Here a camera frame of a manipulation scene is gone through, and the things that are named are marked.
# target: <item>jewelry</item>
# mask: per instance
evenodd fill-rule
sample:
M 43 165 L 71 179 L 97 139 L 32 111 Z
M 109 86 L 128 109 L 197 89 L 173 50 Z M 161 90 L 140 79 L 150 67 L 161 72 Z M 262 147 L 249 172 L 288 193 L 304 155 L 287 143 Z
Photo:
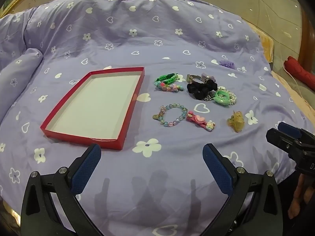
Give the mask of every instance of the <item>jewelry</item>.
M 204 101 L 214 100 L 217 103 L 225 105 L 225 106 L 227 106 L 227 105 L 235 105 L 237 97 L 236 97 L 236 95 L 234 93 L 226 90 L 225 87 L 222 87 L 222 86 L 220 86 L 218 88 L 218 91 L 223 91 L 223 92 L 219 92 L 217 95 L 216 95 L 216 93 L 213 94 L 212 92 L 209 92 L 208 95 L 204 98 Z M 227 95 L 226 94 L 229 96 L 229 104 L 225 104 L 225 103 L 227 103 L 227 100 L 226 100 Z
M 193 111 L 189 111 L 187 113 L 186 120 L 196 123 L 208 131 L 212 131 L 215 127 L 214 122 L 212 122 L 211 120 L 206 122 L 204 117 L 200 117 L 199 115 L 194 115 Z
M 175 91 L 184 90 L 181 85 L 177 85 L 176 82 L 179 79 L 178 74 L 162 75 L 156 79 L 154 85 L 163 91 Z
M 182 111 L 182 115 L 178 117 L 176 120 L 173 122 L 167 122 L 164 121 L 164 114 L 167 110 L 170 110 L 171 108 L 179 108 Z M 153 115 L 153 119 L 158 120 L 160 124 L 162 124 L 164 127 L 172 127 L 174 125 L 179 124 L 183 119 L 185 119 L 186 114 L 187 114 L 187 108 L 185 108 L 183 105 L 180 104 L 170 104 L 168 106 L 161 106 L 159 114 Z

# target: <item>beaded bracelet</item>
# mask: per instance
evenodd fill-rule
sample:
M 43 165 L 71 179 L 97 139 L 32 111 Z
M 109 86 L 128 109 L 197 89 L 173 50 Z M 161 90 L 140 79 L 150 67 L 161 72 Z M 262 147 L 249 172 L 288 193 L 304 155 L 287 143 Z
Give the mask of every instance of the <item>beaded bracelet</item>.
M 173 122 L 164 121 L 165 112 L 167 110 L 170 110 L 171 108 L 175 108 L 175 107 L 181 109 L 182 115 L 180 115 L 180 117 L 178 117 Z M 183 105 L 170 104 L 168 106 L 161 106 L 161 110 L 160 110 L 159 114 L 153 115 L 153 119 L 158 120 L 160 122 L 160 124 L 162 124 L 164 127 L 172 127 L 174 125 L 179 124 L 183 119 L 185 119 L 186 115 L 187 115 L 187 108 L 185 108 Z

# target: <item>pillow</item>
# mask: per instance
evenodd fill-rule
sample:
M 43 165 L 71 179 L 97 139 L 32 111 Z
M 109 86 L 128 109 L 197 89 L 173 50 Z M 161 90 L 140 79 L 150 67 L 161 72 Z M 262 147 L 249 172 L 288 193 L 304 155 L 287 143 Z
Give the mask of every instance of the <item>pillow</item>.
M 42 61 L 38 49 L 27 49 L 25 54 L 8 64 L 0 73 L 0 124 L 29 83 L 34 71 Z

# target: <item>floor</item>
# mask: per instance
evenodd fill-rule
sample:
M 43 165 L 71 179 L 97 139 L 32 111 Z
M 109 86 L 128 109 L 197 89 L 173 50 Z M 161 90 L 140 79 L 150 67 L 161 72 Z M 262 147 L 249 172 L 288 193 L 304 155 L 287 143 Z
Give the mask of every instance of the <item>floor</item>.
M 51 0 L 23 0 L 14 12 L 39 6 Z M 282 76 L 315 108 L 315 93 L 303 83 L 291 78 L 283 69 L 283 62 L 298 58 L 302 33 L 301 9 L 297 0 L 204 0 L 224 10 L 240 15 L 274 40 L 274 71 Z

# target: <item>black scrunchie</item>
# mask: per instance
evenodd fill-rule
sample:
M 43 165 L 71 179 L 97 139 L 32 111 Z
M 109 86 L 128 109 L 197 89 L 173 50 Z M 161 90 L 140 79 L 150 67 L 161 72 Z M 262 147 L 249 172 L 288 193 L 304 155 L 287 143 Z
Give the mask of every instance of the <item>black scrunchie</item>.
M 199 83 L 194 81 L 187 84 L 187 90 L 189 93 L 193 94 L 196 99 L 202 100 L 208 95 L 210 91 L 217 91 L 218 85 L 211 79 L 207 80 L 206 83 Z

